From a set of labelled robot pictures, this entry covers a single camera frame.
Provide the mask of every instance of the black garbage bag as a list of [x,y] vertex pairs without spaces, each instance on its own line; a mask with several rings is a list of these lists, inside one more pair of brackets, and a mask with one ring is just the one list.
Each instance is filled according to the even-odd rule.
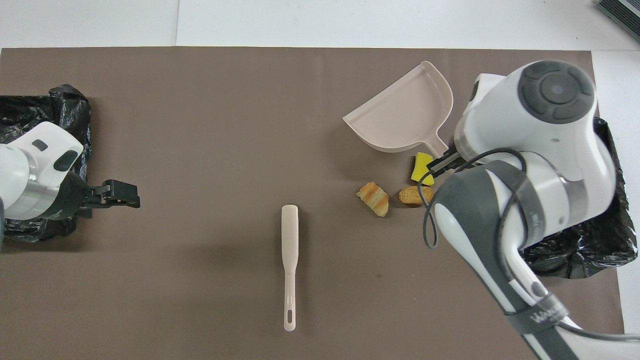
[[[86,165],[92,155],[91,106],[71,85],[57,86],[43,96],[0,96],[0,143],[10,143],[41,122],[52,122],[67,130],[84,145],[71,171],[86,183]],[[66,220],[7,219],[4,238],[35,242],[76,230],[77,217]]]
[[629,216],[625,180],[607,122],[594,118],[593,129],[611,153],[616,191],[601,215],[547,236],[524,249],[522,257],[540,276],[567,279],[589,277],[605,268],[624,265],[637,257],[637,240]]

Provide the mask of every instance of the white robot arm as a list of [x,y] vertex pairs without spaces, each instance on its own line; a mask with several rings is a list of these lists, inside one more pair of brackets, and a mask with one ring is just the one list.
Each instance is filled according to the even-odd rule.
[[[59,220],[90,217],[94,208],[140,207],[134,185],[107,180],[87,186],[70,172],[83,151],[71,134],[43,122],[18,139],[0,144],[0,215],[4,218]],[[0,243],[3,232],[0,231]]]
[[[479,166],[453,174],[431,204],[438,229],[540,359],[640,357],[639,336],[578,327],[518,253],[611,203],[614,168],[593,132],[595,108],[593,83],[568,63],[481,74],[454,135]],[[483,156],[500,148],[520,156]]]

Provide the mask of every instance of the white table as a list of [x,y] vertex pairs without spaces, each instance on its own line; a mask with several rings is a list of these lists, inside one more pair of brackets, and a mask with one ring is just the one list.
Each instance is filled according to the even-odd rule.
[[[591,0],[0,2],[0,51],[173,45],[590,50],[640,224],[640,43]],[[619,268],[618,281],[625,330],[640,333],[640,261]]]

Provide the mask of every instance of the yellow sponge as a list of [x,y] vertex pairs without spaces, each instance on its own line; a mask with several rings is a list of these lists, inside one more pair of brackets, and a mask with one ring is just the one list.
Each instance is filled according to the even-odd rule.
[[[431,155],[425,154],[424,152],[418,152],[415,155],[415,165],[413,166],[413,173],[411,174],[411,180],[420,181],[420,179],[422,179],[424,174],[426,174],[429,171],[427,164],[431,163],[432,161],[433,161],[433,157]],[[429,185],[429,186],[433,185],[433,176],[431,175],[427,176],[427,178],[422,182],[422,184]]]

